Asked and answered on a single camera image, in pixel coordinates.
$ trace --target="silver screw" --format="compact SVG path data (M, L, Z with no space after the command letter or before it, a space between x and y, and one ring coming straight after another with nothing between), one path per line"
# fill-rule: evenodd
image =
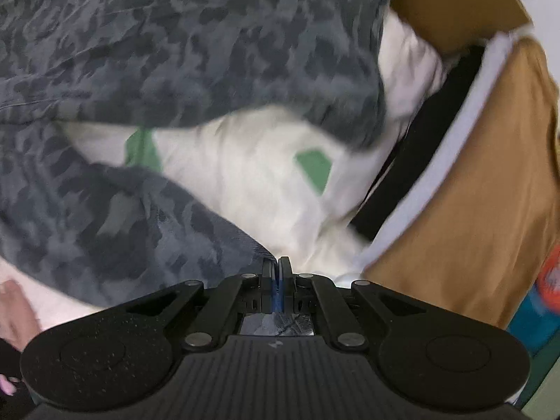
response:
M337 341L346 347L358 347L366 342L366 338L359 333L343 333L338 336Z
M212 342L212 336L208 333L204 333L203 331L197 331L187 335L185 342L192 347L202 347Z

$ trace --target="black fabric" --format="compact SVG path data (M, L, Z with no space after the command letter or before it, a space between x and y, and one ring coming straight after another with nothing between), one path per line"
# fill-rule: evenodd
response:
M21 380L20 353L6 341L0 339L0 377L4 376L16 389L12 395L0 390L0 418L2 420L19 420L33 410L27 387Z
M469 92L483 54L484 47L471 47L442 88L422 105L387 175L350 223L359 234L373 240L426 169Z

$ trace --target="ribbed black surface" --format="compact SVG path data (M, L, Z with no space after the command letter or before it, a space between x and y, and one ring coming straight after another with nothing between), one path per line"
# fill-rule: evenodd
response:
M30 420L524 419L509 405L453 415L390 391L363 356L336 352L321 336L230 336L220 350L184 359L169 383L128 408L68 413L41 406Z

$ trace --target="brown panel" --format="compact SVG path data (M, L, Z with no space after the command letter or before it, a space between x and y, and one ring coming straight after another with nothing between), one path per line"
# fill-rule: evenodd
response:
M393 0L391 6L443 55L531 22L520 0Z

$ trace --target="brown garment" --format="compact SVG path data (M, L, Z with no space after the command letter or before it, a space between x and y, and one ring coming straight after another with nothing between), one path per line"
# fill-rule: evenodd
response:
M522 39L441 188L365 278L506 327L560 236L557 102Z

